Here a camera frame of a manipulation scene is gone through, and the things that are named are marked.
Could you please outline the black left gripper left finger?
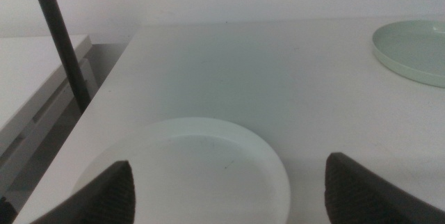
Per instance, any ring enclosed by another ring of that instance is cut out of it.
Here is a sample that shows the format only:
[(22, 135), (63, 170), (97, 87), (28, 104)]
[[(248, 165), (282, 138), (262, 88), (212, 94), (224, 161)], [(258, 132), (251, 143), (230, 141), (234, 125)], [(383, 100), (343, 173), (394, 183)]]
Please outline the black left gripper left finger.
[(128, 161), (116, 161), (67, 200), (34, 220), (45, 224), (132, 224), (135, 186)]

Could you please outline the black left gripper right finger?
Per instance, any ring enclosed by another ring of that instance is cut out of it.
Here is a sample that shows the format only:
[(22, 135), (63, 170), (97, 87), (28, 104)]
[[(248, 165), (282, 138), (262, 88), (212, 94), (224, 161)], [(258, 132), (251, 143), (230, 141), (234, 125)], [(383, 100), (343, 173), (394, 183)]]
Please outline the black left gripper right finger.
[(331, 223), (443, 223), (444, 211), (389, 183), (341, 152), (325, 167)]

